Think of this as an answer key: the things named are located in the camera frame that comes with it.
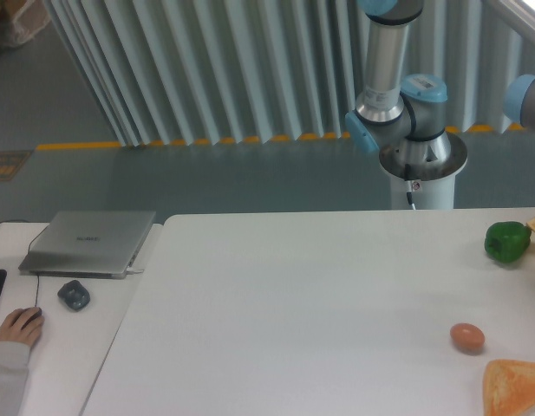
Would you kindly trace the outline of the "grey sleeved forearm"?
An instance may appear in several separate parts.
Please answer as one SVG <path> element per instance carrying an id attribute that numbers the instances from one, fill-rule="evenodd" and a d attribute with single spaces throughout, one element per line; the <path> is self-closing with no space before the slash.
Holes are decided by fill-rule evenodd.
<path id="1" fill-rule="evenodd" d="M 18 415 L 29 375 L 30 347 L 0 341 L 0 415 Z"/>

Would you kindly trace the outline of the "person's right hand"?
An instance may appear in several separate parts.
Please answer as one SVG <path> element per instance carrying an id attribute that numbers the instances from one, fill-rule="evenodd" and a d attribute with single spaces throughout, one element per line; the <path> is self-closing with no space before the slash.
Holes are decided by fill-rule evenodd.
<path id="1" fill-rule="evenodd" d="M 15 322 L 24 309 L 15 309 L 9 313 L 0 326 L 0 342 L 16 342 L 33 348 L 42 335 L 45 318 L 41 315 L 25 329 L 21 329 L 21 323 Z M 25 319 L 30 315 L 28 312 L 23 316 Z"/>

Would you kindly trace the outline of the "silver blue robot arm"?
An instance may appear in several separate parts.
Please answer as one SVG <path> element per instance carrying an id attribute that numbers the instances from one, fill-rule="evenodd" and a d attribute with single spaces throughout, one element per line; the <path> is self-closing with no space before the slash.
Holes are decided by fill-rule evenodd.
<path id="1" fill-rule="evenodd" d="M 369 44 L 345 124 L 403 181 L 453 176 L 467 160 L 449 121 L 535 131 L 535 1 L 362 1 Z"/>

